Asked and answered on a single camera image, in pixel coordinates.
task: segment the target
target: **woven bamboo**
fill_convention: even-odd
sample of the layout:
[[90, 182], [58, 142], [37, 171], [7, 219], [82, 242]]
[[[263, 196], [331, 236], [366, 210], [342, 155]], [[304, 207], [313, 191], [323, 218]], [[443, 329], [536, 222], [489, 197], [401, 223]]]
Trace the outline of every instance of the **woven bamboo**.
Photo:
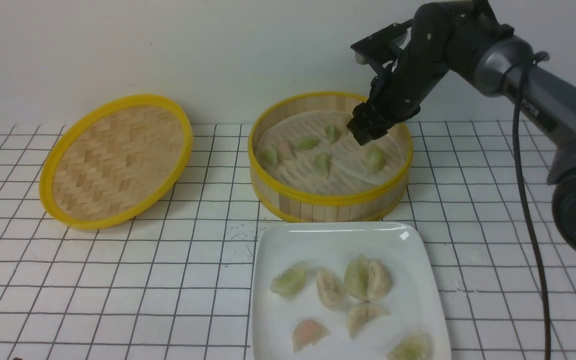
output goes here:
[[80, 221], [121, 214], [162, 186], [183, 143], [178, 118], [163, 107], [113, 112], [90, 125], [63, 154], [52, 182], [55, 203]]
[[316, 110], [336, 110], [352, 114], [356, 105], [365, 101], [358, 95], [323, 92], [288, 98], [262, 114], [248, 139], [250, 178], [254, 192], [273, 214], [285, 221], [345, 222], [373, 221], [388, 214], [406, 191], [412, 161], [412, 138], [406, 125], [400, 123], [388, 132], [403, 152], [404, 165], [391, 180], [361, 193], [331, 196], [297, 191], [272, 178], [258, 162], [255, 150], [268, 130], [296, 114]]

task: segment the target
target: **green dumpling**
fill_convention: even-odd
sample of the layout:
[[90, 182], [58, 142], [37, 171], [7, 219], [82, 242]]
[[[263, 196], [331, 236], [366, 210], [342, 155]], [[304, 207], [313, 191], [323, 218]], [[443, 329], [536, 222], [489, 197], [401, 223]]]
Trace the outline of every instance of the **green dumpling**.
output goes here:
[[433, 344], [425, 332], [411, 333], [386, 354], [387, 360], [430, 360]]
[[361, 301], [368, 299], [368, 259], [366, 256], [355, 257], [345, 268], [343, 287], [345, 292], [355, 299]]
[[306, 284], [308, 278], [308, 264], [305, 261], [297, 262], [270, 283], [270, 291], [282, 297], [295, 296]]

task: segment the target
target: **bamboo steamer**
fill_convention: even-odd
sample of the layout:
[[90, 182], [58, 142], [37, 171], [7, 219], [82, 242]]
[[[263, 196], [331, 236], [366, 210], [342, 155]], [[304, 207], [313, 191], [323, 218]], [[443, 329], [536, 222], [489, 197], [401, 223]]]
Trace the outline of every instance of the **bamboo steamer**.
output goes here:
[[336, 110], [352, 114], [363, 96], [334, 91], [305, 93], [287, 98], [263, 112], [248, 137], [250, 179], [259, 201], [273, 214], [288, 222], [377, 221], [393, 210], [406, 192], [413, 157], [412, 137], [400, 123], [388, 131], [404, 157], [400, 170], [386, 183], [368, 191], [346, 195], [322, 195], [298, 191], [267, 173], [256, 158], [256, 149], [265, 132], [280, 121], [304, 112]]

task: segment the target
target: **dumpling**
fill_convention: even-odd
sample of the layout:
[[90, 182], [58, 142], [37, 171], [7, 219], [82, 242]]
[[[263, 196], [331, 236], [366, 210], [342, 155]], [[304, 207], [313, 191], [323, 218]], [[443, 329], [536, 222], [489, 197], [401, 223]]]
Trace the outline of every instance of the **dumpling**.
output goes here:
[[276, 167], [279, 162], [279, 159], [277, 158], [277, 150], [272, 146], [268, 146], [261, 150], [258, 156], [262, 162], [265, 162], [270, 167]]
[[433, 343], [425, 332], [411, 333], [386, 354], [387, 360], [430, 360]]
[[270, 291], [282, 297], [292, 297], [306, 284], [308, 278], [308, 264], [305, 261], [297, 262], [270, 283]]
[[368, 300], [382, 300], [391, 291], [392, 286], [391, 276], [384, 264], [379, 260], [370, 260], [368, 262], [368, 289], [366, 291]]
[[288, 140], [286, 139], [282, 138], [279, 139], [279, 141], [277, 141], [277, 153], [279, 154], [279, 157], [281, 157], [284, 160], [295, 159], [293, 148], [290, 142], [288, 142]]
[[386, 156], [379, 146], [371, 145], [368, 149], [368, 159], [366, 162], [368, 162], [368, 173], [376, 174], [386, 166]]
[[345, 268], [343, 287], [345, 287], [345, 292], [358, 300], [365, 301], [368, 298], [366, 294], [368, 289], [368, 259], [366, 256], [355, 257]]
[[320, 143], [320, 138], [317, 135], [304, 136], [293, 143], [297, 150], [311, 150]]
[[345, 317], [345, 327], [348, 328], [350, 339], [354, 339], [359, 330], [367, 322], [376, 317], [388, 315], [390, 312], [376, 303], [362, 302], [352, 306]]
[[317, 269], [317, 294], [321, 304], [328, 309], [344, 300], [344, 289], [339, 278], [329, 269]]
[[330, 335], [330, 332], [313, 319], [306, 319], [295, 326], [292, 332], [292, 352], [299, 353], [307, 346], [313, 346], [318, 341]]

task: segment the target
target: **square plate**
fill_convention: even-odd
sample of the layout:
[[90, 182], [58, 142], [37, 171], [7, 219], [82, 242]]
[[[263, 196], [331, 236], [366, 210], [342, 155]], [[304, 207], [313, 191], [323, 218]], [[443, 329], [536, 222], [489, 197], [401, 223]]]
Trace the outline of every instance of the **square plate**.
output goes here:
[[[340, 280], [359, 254], [386, 266], [393, 287], [377, 301], [390, 314], [348, 336], [346, 313], [358, 301], [346, 296], [343, 310], [329, 310], [317, 295], [314, 270], [325, 267]], [[293, 299], [270, 292], [270, 283], [296, 262], [310, 266], [308, 280]], [[293, 353], [295, 326], [315, 319], [329, 330], [315, 346]], [[252, 347], [263, 360], [384, 360], [415, 330], [432, 338], [432, 360], [450, 360], [451, 347], [437, 284], [426, 248], [414, 228], [397, 222], [289, 223], [266, 230], [259, 239], [254, 266]]]

